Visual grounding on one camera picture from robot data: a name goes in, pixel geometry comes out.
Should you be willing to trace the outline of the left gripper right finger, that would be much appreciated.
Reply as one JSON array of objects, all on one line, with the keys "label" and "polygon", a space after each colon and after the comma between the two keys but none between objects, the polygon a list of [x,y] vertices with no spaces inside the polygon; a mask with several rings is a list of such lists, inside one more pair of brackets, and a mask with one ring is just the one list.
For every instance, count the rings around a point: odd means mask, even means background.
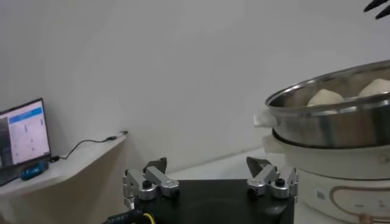
[{"label": "left gripper right finger", "polygon": [[293,167],[281,170],[266,159],[247,157],[246,163],[252,178],[247,180],[247,193],[250,198],[258,198],[270,193],[278,200],[289,197],[297,200],[298,174]]}]

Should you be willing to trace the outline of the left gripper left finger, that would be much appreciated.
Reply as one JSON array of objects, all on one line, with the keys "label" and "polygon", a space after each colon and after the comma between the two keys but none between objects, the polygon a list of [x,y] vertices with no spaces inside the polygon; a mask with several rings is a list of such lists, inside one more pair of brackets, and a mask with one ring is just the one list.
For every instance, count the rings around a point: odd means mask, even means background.
[{"label": "left gripper left finger", "polygon": [[149,161],[142,171],[127,169],[122,176],[122,192],[124,204],[134,209],[136,202],[152,202],[158,197],[176,200],[180,196],[178,180],[168,177],[166,167],[168,160],[162,157]]}]

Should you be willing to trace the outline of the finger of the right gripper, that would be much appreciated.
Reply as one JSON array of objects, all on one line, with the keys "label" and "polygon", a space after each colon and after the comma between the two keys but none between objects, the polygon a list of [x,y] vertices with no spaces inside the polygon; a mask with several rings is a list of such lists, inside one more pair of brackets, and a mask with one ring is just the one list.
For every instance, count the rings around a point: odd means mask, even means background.
[{"label": "finger of the right gripper", "polygon": [[389,15],[390,15],[390,7],[386,7],[379,14],[375,16],[375,19],[381,19]]},{"label": "finger of the right gripper", "polygon": [[363,12],[366,13],[374,8],[377,8],[385,3],[387,3],[389,0],[371,0],[370,3],[368,3],[367,6],[363,9]]}]

